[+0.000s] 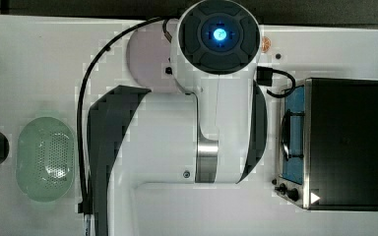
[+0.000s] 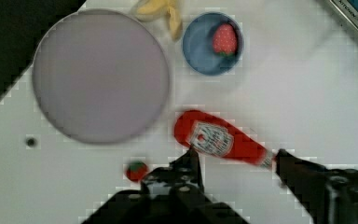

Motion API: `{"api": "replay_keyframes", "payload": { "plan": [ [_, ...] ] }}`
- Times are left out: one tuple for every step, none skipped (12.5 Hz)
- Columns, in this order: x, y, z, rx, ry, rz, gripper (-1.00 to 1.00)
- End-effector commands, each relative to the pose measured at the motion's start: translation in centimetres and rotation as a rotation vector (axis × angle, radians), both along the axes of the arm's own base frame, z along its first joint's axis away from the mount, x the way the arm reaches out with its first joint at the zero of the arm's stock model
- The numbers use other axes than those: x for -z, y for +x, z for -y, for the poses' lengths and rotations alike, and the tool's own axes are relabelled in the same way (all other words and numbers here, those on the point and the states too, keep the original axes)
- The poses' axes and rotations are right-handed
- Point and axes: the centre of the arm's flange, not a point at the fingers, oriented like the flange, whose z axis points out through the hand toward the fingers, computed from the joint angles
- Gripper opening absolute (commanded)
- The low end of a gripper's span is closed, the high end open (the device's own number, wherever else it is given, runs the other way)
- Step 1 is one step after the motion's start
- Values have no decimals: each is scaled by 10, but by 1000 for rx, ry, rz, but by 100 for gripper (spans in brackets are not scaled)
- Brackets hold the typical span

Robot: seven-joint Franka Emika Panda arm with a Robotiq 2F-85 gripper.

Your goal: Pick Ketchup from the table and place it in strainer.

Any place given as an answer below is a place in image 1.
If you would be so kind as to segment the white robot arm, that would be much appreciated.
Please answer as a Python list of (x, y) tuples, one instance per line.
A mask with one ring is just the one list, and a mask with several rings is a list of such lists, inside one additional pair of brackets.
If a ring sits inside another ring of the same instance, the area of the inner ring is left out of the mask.
[(231, 0), (203, 0), (170, 42), (172, 92), (118, 86), (90, 108), (93, 210), (86, 236), (137, 236), (134, 191), (146, 183), (239, 183), (260, 161), (267, 107), (258, 82), (261, 29)]

